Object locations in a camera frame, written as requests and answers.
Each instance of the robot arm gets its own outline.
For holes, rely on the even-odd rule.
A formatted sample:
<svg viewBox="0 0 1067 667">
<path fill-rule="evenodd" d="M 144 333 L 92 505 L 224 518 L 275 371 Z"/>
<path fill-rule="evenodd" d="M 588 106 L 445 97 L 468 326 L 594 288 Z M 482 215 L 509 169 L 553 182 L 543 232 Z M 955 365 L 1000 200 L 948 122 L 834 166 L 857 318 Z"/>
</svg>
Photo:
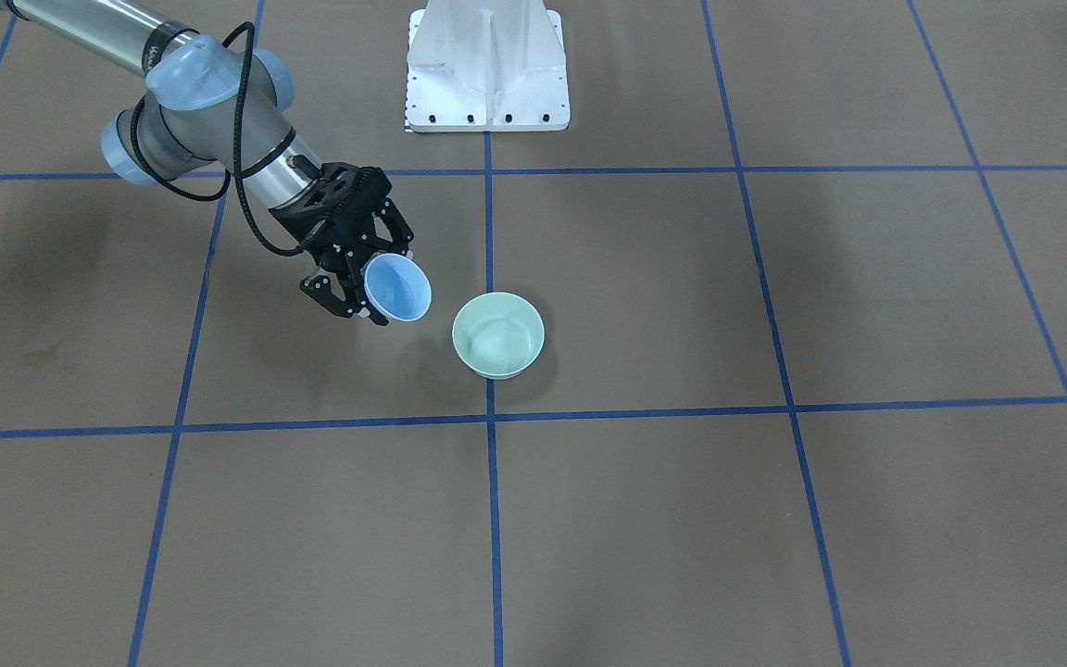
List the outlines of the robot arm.
<svg viewBox="0 0 1067 667">
<path fill-rule="evenodd" d="M 322 163 L 283 115 L 291 72 L 274 53 L 253 49 L 254 26 L 224 43 L 130 0 L 0 0 L 0 10 L 43 25 L 145 78 L 147 94 L 101 133 L 118 176 L 161 185 L 198 201 L 221 197 L 229 174 L 254 236 L 278 255 L 309 254 L 315 270 L 300 283 L 332 315 L 389 320 L 365 295 L 364 269 L 380 253 L 410 254 L 414 233 L 389 201 L 377 168 Z M 245 51 L 228 44 L 245 34 Z M 220 161 L 225 185 L 211 197 L 184 193 L 171 180 Z M 258 231 L 249 189 L 298 242 L 278 249 Z M 377 235 L 380 219 L 389 239 Z M 332 291 L 332 280 L 343 296 Z"/>
</svg>

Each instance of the light blue joint cap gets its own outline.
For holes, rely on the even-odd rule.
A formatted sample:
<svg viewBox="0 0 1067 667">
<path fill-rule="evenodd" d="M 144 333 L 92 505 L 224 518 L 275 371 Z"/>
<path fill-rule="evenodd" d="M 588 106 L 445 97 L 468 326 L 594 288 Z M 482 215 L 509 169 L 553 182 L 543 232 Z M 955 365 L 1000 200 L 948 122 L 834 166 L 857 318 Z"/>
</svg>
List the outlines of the light blue joint cap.
<svg viewBox="0 0 1067 667">
<path fill-rule="evenodd" d="M 274 51 L 254 49 L 254 57 L 270 73 L 270 83 L 274 84 L 275 106 L 280 111 L 287 110 L 296 101 L 296 77 L 291 75 L 291 68 Z"/>
<path fill-rule="evenodd" d="M 106 156 L 109 169 L 114 170 L 114 173 L 122 176 L 123 180 L 136 186 L 156 185 L 156 179 L 144 172 L 143 168 L 123 146 L 123 139 L 117 134 L 117 118 L 107 123 L 105 130 L 101 130 L 101 155 Z"/>
<path fill-rule="evenodd" d="M 225 101 L 241 84 L 241 61 L 211 34 L 196 34 L 147 73 L 147 88 L 173 111 Z"/>
</svg>

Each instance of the green bowl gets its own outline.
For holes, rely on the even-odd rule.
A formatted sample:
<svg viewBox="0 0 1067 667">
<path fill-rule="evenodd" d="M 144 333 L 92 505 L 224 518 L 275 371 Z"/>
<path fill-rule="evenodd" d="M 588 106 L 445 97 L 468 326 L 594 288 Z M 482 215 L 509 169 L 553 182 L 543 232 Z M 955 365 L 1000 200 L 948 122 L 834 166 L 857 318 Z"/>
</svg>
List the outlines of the green bowl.
<svg viewBox="0 0 1067 667">
<path fill-rule="evenodd" d="M 456 354 L 489 380 L 508 380 L 529 367 L 545 343 L 545 325 L 529 301 L 491 291 L 460 308 L 452 323 Z"/>
</svg>

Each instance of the white metal stand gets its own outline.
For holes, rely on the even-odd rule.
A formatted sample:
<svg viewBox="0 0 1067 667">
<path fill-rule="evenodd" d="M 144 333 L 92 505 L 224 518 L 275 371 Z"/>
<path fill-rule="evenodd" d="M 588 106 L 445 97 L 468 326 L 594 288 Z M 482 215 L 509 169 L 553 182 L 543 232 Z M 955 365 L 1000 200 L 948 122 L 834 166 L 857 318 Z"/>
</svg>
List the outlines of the white metal stand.
<svg viewBox="0 0 1067 667">
<path fill-rule="evenodd" d="M 411 14 L 414 131 L 566 130 L 562 17 L 542 0 L 429 0 Z"/>
</svg>

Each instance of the floor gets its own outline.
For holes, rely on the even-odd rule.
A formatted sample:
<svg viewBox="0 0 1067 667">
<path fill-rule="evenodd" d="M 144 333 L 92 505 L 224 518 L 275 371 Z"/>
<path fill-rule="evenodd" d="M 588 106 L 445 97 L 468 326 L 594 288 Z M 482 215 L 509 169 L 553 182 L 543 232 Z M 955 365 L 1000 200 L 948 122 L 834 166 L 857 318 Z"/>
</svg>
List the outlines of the floor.
<svg viewBox="0 0 1067 667">
<path fill-rule="evenodd" d="M 572 127 L 492 137 L 402 131 L 416 0 L 149 4 L 257 18 L 435 303 L 117 180 L 141 81 L 0 13 L 0 664 L 1067 666 L 1067 0 L 552 0 Z"/>
</svg>

